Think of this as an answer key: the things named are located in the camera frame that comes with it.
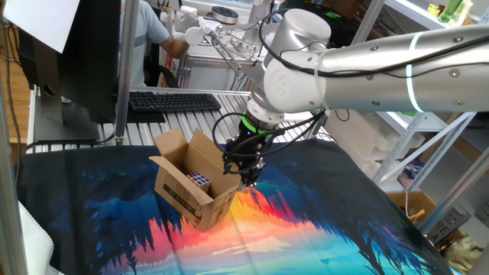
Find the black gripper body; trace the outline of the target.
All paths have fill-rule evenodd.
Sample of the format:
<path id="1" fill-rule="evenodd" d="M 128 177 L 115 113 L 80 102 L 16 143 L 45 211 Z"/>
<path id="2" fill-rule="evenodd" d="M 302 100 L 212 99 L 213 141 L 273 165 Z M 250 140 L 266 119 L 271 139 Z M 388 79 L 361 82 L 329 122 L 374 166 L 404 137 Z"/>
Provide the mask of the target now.
<path id="1" fill-rule="evenodd" d="M 263 168 L 262 155 L 272 145 L 271 135 L 244 131 L 226 141 L 223 151 L 224 174 L 239 175 L 242 180 L 256 180 Z"/>

